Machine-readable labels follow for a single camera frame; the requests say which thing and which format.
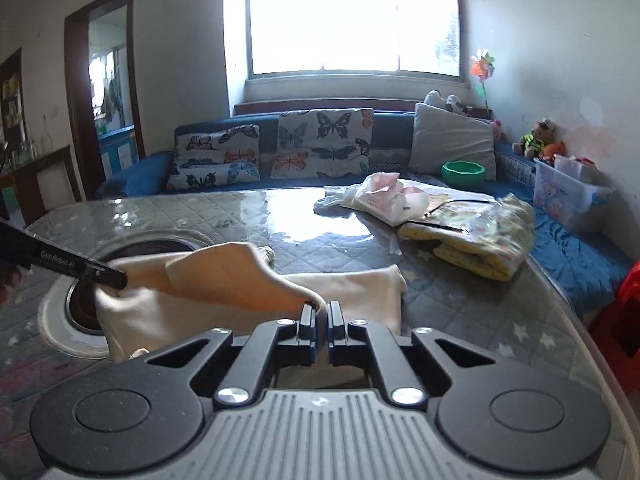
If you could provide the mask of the left butterfly cushion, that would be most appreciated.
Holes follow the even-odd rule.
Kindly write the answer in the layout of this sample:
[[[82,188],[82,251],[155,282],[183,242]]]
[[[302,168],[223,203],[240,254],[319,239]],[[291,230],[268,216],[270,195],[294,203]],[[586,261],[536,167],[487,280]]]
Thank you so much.
[[[178,136],[168,191],[208,191],[260,181],[258,125]]]

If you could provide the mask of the right butterfly cushion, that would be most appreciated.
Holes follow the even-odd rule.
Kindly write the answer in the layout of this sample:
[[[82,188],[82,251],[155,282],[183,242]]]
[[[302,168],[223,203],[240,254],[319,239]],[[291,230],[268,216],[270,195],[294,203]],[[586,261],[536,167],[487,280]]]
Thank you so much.
[[[298,110],[279,117],[270,177],[277,180],[360,177],[369,173],[374,111]]]

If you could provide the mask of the colourful pinwheel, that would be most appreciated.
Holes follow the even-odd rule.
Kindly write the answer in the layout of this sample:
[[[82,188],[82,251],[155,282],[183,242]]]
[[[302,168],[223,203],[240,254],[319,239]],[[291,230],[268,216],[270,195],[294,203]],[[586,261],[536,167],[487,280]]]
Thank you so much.
[[[487,49],[478,50],[471,56],[470,73],[476,77],[478,83],[478,95],[483,99],[486,110],[489,110],[486,81],[492,77],[495,71],[495,58]]]

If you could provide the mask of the clear plastic storage box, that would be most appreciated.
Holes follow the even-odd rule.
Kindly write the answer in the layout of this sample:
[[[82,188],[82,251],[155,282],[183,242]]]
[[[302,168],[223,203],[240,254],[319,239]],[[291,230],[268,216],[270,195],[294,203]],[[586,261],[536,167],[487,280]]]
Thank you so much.
[[[614,192],[610,186],[582,182],[536,161],[534,204],[576,234],[600,231]]]

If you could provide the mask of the orange plush toy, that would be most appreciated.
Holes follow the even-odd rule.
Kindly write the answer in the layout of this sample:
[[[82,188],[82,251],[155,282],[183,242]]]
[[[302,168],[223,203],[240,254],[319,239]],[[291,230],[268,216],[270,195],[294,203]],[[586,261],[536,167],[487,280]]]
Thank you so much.
[[[547,144],[544,149],[539,153],[538,159],[541,162],[553,167],[555,165],[555,159],[558,156],[564,156],[566,154],[566,146],[563,141],[558,143]]]

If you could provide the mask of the grey plain cushion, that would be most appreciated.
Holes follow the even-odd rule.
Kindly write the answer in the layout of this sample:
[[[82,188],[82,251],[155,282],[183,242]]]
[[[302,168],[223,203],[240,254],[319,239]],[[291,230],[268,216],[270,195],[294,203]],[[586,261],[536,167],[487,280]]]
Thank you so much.
[[[424,103],[416,104],[409,169],[418,174],[440,174],[445,162],[476,162],[485,179],[497,177],[491,125]]]

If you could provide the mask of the grey quilted star table cover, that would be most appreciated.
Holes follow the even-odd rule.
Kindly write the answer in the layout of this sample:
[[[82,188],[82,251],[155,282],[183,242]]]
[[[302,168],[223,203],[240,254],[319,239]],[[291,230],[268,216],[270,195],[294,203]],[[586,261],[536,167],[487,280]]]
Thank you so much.
[[[270,248],[279,273],[340,302],[346,318],[431,327],[600,393],[612,430],[598,474],[638,477],[637,419],[567,298],[536,263],[524,263],[508,282],[486,280],[361,212],[317,214],[321,196],[299,188],[99,200],[55,209],[32,232],[96,258],[225,242]],[[66,315],[70,300],[91,297],[70,278],[34,269],[1,311],[3,478],[41,472],[28,430],[39,397],[107,362],[105,338],[78,330]]]

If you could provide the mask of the blue white cabinet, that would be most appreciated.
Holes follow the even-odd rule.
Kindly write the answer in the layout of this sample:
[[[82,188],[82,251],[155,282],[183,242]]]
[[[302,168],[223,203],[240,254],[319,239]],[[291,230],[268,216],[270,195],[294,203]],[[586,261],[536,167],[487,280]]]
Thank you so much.
[[[139,160],[134,126],[112,130],[98,137],[102,166],[107,179]]]

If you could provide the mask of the butterfly cushion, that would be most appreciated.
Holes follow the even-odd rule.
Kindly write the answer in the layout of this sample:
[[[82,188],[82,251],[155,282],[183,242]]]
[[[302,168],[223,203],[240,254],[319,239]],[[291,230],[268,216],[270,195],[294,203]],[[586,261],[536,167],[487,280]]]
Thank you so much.
[[[260,181],[258,125],[178,136],[168,191],[208,191]]]
[[[270,177],[277,180],[360,177],[369,173],[374,111],[298,110],[279,117]]]

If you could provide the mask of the yellow floral clothes in bag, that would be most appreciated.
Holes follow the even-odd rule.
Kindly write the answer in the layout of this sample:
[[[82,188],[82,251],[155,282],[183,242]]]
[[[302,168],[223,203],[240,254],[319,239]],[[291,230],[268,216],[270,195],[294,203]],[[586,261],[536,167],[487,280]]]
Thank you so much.
[[[535,211],[514,194],[498,200],[446,200],[399,228],[416,242],[434,242],[433,254],[482,278],[507,282],[535,241]]]

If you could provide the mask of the pink clothes in plastic bag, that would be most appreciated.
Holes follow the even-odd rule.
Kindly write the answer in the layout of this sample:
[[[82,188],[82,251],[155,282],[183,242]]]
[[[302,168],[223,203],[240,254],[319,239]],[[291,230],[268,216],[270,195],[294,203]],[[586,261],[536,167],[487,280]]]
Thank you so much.
[[[425,218],[450,200],[451,196],[437,186],[401,179],[398,172],[377,172],[359,184],[326,186],[324,196],[314,204],[314,212],[328,214],[342,207],[365,212],[396,228]]]

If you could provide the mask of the red plastic stool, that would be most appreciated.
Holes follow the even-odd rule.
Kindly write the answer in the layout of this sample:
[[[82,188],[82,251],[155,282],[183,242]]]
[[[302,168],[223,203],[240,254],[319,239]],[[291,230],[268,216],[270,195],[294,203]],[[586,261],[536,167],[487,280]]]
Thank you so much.
[[[626,396],[639,390],[640,262],[628,272],[612,304],[602,309],[590,334]]]

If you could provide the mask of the dark wooden shelf cabinet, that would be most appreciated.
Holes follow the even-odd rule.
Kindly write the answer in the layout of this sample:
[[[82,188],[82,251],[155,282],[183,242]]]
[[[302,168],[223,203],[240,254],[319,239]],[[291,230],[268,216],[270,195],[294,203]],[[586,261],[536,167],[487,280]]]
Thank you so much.
[[[1,130],[9,153],[17,151],[26,140],[21,49],[1,63]]]

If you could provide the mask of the green plastic bowl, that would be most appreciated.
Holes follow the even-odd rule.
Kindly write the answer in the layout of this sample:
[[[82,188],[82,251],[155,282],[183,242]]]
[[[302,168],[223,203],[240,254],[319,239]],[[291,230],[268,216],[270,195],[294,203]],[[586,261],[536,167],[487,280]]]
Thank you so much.
[[[440,168],[442,178],[454,188],[477,188],[486,177],[486,168],[477,162],[450,160]]]

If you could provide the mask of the cream long-sleeve garment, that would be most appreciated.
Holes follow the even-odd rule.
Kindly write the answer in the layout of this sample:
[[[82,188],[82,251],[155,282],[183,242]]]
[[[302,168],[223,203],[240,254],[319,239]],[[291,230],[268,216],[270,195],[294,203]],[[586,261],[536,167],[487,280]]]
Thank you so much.
[[[127,287],[94,292],[112,359],[127,361],[212,328],[249,334],[263,322],[296,320],[304,304],[325,314],[331,301],[340,303],[346,320],[364,318],[399,333],[407,283],[398,266],[281,275],[271,269],[273,256],[269,247],[224,243],[114,261]]]

